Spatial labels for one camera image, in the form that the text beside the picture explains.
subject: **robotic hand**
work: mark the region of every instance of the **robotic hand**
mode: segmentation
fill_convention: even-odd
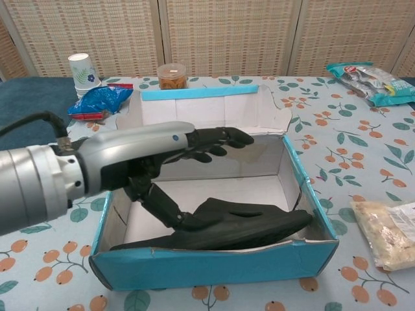
[[[200,229],[202,221],[183,213],[151,179],[162,164],[179,159],[208,163],[225,156],[221,146],[243,148],[254,139],[236,128],[196,130],[168,122],[99,133],[78,150],[29,146],[0,152],[0,235],[64,215],[72,201],[124,188],[155,217],[175,229]]]

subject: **white label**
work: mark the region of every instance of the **white label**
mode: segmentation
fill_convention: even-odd
[[[396,226],[415,242],[415,202],[391,207],[388,212]]]

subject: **plastic packaging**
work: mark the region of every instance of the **plastic packaging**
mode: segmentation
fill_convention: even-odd
[[[415,203],[389,207],[352,202],[351,206],[376,266],[386,271],[415,267]]]
[[[180,63],[166,63],[157,68],[160,89],[185,89],[186,67]]]
[[[121,104],[131,95],[132,88],[103,86],[88,91],[67,110],[75,120],[102,120],[117,113]]]
[[[371,62],[331,63],[327,70],[346,87],[374,103],[376,107],[415,101],[415,87],[373,66]]]

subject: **plastic jar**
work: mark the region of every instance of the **plastic jar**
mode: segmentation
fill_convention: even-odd
[[[186,67],[180,63],[166,63],[157,68],[160,89],[185,89],[187,87]]]

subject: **floral tablecloth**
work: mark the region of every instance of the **floral tablecloth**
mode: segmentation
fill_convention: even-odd
[[[158,88],[158,81],[150,77],[114,77],[104,84],[111,82],[133,83],[142,91]],[[189,79],[189,87],[240,84],[264,84],[277,107],[292,109],[288,135],[340,238],[337,252],[319,276],[111,292],[87,263],[104,205],[101,194],[76,201],[60,219],[0,237],[0,311],[414,310],[415,270],[385,273],[374,266],[349,202],[415,200],[415,111],[409,105],[371,108],[330,78]],[[114,130],[117,116],[72,123],[70,135],[78,139]]]

